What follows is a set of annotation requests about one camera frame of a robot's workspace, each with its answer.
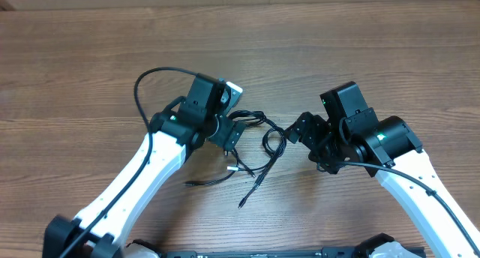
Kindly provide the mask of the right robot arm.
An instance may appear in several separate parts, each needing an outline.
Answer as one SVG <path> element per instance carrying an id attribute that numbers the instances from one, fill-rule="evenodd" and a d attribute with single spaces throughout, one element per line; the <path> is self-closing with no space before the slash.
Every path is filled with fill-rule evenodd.
<path id="1" fill-rule="evenodd" d="M 479 230 L 437 175 L 420 139 L 400 117 L 379 120 L 348 82 L 321 94 L 328 118 L 302 113 L 286 129 L 318 170 L 363 167 L 400 204 L 436 257 L 478 257 Z"/>

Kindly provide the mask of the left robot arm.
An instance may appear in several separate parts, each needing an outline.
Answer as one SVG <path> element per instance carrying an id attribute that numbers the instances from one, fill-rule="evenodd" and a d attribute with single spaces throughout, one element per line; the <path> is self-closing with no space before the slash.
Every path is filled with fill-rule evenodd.
<path id="1" fill-rule="evenodd" d="M 162 184 L 205 141 L 232 150 L 245 125 L 228 118 L 243 90 L 196 73 L 190 91 L 144 120 L 142 144 L 124 169 L 89 205 L 48 224 L 43 257 L 161 257 L 141 240 L 127 242 L 134 224 Z"/>

